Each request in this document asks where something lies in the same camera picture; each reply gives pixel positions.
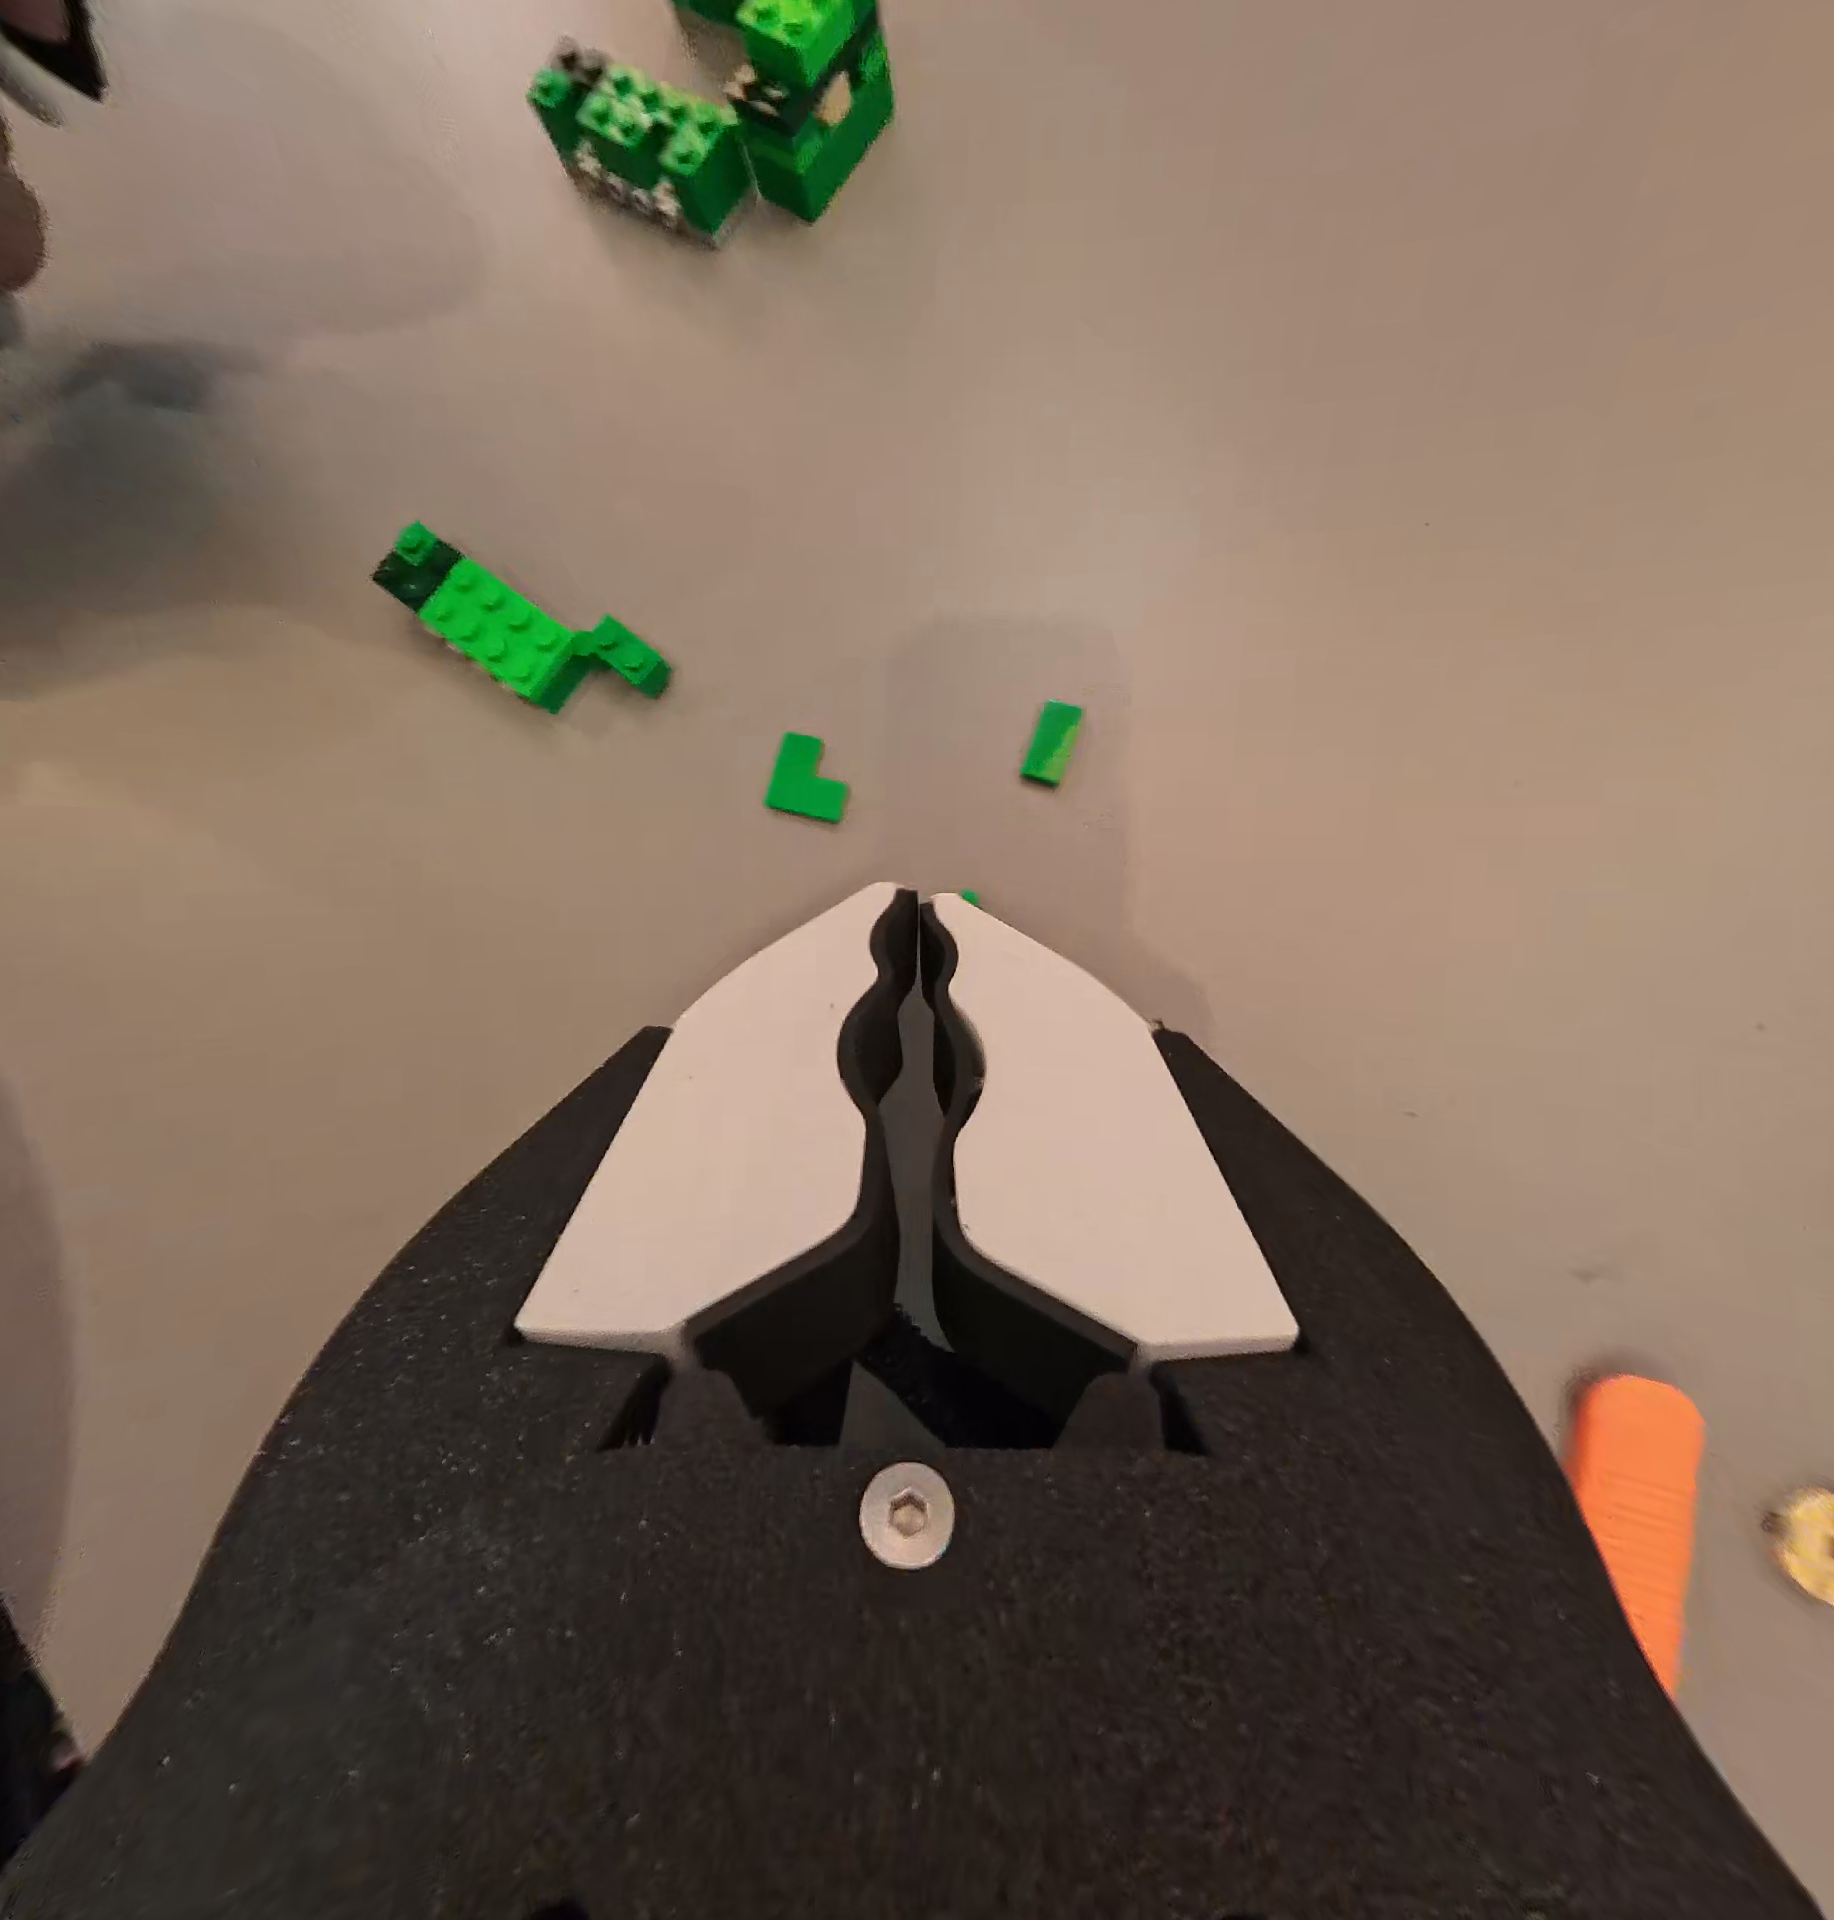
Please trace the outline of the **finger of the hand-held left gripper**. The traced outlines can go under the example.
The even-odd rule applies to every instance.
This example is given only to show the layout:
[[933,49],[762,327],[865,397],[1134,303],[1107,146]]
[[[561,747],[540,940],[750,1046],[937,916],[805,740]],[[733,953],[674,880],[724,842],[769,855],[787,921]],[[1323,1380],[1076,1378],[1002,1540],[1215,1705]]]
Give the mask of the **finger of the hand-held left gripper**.
[[0,5],[0,94],[39,123],[64,123],[64,94],[107,96],[94,5]]

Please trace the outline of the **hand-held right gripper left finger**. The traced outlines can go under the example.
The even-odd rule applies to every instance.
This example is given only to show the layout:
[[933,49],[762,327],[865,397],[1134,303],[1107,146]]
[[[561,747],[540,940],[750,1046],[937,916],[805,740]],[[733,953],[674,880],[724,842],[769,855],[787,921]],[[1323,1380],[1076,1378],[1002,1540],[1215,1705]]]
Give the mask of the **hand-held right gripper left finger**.
[[841,1440],[901,1289],[883,1098],[921,900],[866,881],[704,992],[529,1289],[525,1347],[729,1378],[777,1440]]

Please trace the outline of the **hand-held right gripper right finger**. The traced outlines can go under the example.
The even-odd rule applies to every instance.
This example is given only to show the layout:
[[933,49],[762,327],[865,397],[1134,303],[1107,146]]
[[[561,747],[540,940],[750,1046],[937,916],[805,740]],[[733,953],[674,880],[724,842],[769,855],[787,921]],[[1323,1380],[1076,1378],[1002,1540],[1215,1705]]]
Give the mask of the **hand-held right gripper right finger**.
[[1126,999],[937,893],[926,1004],[933,1297],[967,1367],[1065,1428],[1107,1372],[1295,1351],[1292,1303]]

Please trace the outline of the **grey desk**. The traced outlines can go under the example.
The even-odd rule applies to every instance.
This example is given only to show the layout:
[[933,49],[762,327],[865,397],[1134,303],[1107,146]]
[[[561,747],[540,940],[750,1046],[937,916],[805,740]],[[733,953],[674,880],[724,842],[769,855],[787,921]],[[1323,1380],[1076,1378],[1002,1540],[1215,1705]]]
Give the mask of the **grey desk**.
[[[138,1693],[360,1289],[861,881],[1198,1037],[1553,1432],[1706,1416],[1679,1705],[1834,1915],[1834,5],[883,5],[720,252],[565,179],[666,5],[99,5],[8,114],[0,1592]],[[419,521],[672,663],[525,709]],[[1058,791],[1018,763],[1082,709]],[[787,732],[841,828],[762,807]]]

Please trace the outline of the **L-shaped green plate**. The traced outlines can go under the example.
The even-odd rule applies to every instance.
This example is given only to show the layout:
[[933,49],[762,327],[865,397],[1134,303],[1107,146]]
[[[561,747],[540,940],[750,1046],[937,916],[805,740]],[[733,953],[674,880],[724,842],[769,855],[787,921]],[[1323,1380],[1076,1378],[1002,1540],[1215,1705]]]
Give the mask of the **L-shaped green plate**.
[[787,819],[807,819],[841,828],[846,814],[850,787],[822,770],[822,740],[787,732],[778,740],[762,807]]

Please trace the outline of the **flat green brick assembly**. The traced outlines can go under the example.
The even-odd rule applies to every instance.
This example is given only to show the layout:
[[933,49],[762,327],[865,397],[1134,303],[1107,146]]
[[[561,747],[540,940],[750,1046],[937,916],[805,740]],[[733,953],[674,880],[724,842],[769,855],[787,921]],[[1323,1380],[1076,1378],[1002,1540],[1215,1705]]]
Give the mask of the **flat green brick assembly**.
[[597,626],[566,626],[419,521],[393,540],[371,581],[453,657],[542,715],[561,715],[600,673],[642,699],[672,687],[666,657],[629,623],[602,617]]

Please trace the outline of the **orange brick separator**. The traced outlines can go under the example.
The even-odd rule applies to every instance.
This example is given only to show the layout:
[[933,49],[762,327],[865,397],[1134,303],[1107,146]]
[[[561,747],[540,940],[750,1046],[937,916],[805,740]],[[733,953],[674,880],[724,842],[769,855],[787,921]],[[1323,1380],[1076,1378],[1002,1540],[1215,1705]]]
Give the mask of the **orange brick separator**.
[[1604,1372],[1573,1392],[1568,1479],[1665,1697],[1684,1681],[1704,1452],[1706,1423],[1671,1380]]

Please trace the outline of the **U-shaped green brick build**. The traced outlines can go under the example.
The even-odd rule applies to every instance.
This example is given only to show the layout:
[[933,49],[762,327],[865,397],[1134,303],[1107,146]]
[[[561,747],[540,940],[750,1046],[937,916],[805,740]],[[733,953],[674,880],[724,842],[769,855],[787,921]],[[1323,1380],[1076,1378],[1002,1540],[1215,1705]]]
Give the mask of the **U-shaped green brick build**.
[[600,204],[720,249],[748,204],[819,223],[894,115],[879,5],[674,5],[737,39],[712,96],[561,39],[525,99],[565,178]]

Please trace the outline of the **pale yellow round piece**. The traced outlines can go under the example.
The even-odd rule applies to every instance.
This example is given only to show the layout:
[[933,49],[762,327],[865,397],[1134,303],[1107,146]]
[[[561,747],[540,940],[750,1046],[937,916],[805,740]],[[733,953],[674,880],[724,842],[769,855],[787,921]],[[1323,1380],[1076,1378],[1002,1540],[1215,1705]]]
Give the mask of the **pale yellow round piece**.
[[1812,1600],[1834,1611],[1834,1490],[1789,1490],[1765,1511],[1764,1535],[1777,1573]]

